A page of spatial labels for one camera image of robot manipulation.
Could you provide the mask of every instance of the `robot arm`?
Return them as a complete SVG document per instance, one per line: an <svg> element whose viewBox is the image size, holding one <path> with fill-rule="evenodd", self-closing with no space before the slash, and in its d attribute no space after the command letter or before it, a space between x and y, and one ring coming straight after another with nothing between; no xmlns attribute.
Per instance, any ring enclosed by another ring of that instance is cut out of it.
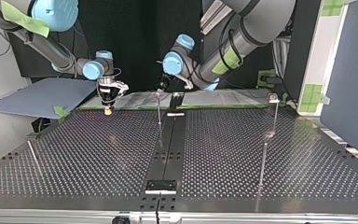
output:
<svg viewBox="0 0 358 224"><path fill-rule="evenodd" d="M163 60L164 72L203 90L214 90L219 78L241 65L244 57L258 47L267 45L284 29L292 15L296 0L221 0L241 15L240 28L228 31L222 43L205 64L198 64L189 53L194 40L179 35Z"/></svg>
<svg viewBox="0 0 358 224"><path fill-rule="evenodd" d="M76 22L77 0L6 0L13 7L29 17L45 21L50 31L63 32L69 30ZM114 76L113 55L101 50L96 59L77 59L65 46L53 38L31 33L18 24L5 21L1 10L0 28L11 32L51 62L52 67L62 73L83 75L90 80L97 80L98 92L102 96L105 114L111 114L117 97L122 96L129 87L116 81Z"/></svg>

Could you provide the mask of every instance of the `green painter's tape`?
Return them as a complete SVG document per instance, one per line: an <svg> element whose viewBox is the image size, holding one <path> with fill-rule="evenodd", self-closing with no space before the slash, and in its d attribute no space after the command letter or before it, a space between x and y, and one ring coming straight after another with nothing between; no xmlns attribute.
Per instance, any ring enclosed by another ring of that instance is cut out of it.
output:
<svg viewBox="0 0 358 224"><path fill-rule="evenodd" d="M48 37L50 29L45 21L34 19L23 14L20 10L16 9L6 1L2 1L1 4L2 14L4 15L5 21L12 21L28 31Z"/></svg>
<svg viewBox="0 0 358 224"><path fill-rule="evenodd" d="M224 56L226 63L231 68L238 68L241 66L241 60L237 57L233 49L229 49ZM228 71L228 68L220 61L212 70L213 73L217 75L223 75Z"/></svg>
<svg viewBox="0 0 358 224"><path fill-rule="evenodd" d="M65 118L70 114L62 106L57 106L57 105L54 106L54 112L56 113L56 115L60 116L60 118Z"/></svg>
<svg viewBox="0 0 358 224"><path fill-rule="evenodd" d="M316 112L319 103L322 100L323 85L306 84L301 98L299 112Z"/></svg>
<svg viewBox="0 0 358 224"><path fill-rule="evenodd" d="M275 69L258 71L257 86L274 88L274 84L268 84L261 80L261 77L276 77Z"/></svg>
<svg viewBox="0 0 358 224"><path fill-rule="evenodd" d="M323 17L339 16L344 6L344 0L324 0Z"/></svg>

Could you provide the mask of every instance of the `thin metal pin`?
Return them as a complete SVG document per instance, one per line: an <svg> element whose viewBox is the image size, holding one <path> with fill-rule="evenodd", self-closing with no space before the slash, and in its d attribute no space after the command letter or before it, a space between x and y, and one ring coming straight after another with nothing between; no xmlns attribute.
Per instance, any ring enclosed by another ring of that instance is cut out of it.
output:
<svg viewBox="0 0 358 224"><path fill-rule="evenodd" d="M263 146L263 157L261 158L261 170L260 170L260 179L258 182L258 187L263 188L263 178L264 178L264 170L266 168L266 157L267 157L267 147L268 143L264 142Z"/></svg>
<svg viewBox="0 0 358 224"><path fill-rule="evenodd" d="M156 98L157 98L158 124L161 124L161 111L159 109L159 92L156 93Z"/></svg>
<svg viewBox="0 0 358 224"><path fill-rule="evenodd" d="M32 146L32 143L29 140L27 141L27 143L28 143L28 146L31 149L31 153L32 153L32 156L34 157L34 161L36 162L37 169L39 170L39 173L43 176L42 169L40 168L38 158L36 157L36 154L34 153L34 148Z"/></svg>
<svg viewBox="0 0 358 224"><path fill-rule="evenodd" d="M275 127L276 127L276 124L277 124L278 108L279 108L279 102L277 103L277 105L276 105L276 107L275 107L275 115L274 115L274 129L273 129L273 132L275 132Z"/></svg>

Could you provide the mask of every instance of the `perforated metal table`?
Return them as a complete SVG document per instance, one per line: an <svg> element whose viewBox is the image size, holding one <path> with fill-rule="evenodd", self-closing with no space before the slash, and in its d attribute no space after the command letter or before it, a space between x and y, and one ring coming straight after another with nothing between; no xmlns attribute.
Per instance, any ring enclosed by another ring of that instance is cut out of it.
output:
<svg viewBox="0 0 358 224"><path fill-rule="evenodd" d="M262 189L273 109L157 121L156 111L77 111L0 160L0 211L358 215L358 160L290 108L280 108ZM176 180L176 194L146 195L148 180Z"/></svg>

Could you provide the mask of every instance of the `black backdrop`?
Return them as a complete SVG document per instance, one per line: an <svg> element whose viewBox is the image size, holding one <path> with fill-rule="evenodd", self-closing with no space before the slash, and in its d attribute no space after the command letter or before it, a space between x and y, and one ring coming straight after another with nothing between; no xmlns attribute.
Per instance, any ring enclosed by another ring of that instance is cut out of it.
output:
<svg viewBox="0 0 358 224"><path fill-rule="evenodd" d="M201 61L217 48L225 21L208 36L200 36L201 16L201 0L79 0L76 27L85 37L74 29L51 35L73 50L76 57L92 58L97 50L111 50L115 67L123 71L120 79L130 85L129 92L153 91L162 72L157 61L162 60L179 34L193 36L196 40L193 56ZM232 27L238 27L238 21L233 21ZM23 77L30 77L33 82L44 77L72 77L53 71L49 61L16 36L10 39ZM227 80L243 88L254 88L258 71L271 68L271 47L267 45L248 55L244 65L228 75ZM170 91L180 91L183 85L176 80ZM222 81L218 88L236 87Z"/></svg>
<svg viewBox="0 0 358 224"><path fill-rule="evenodd" d="M193 36L200 56L200 0L79 0L79 12L89 50L111 50L131 91L156 88L157 61L179 34Z"/></svg>

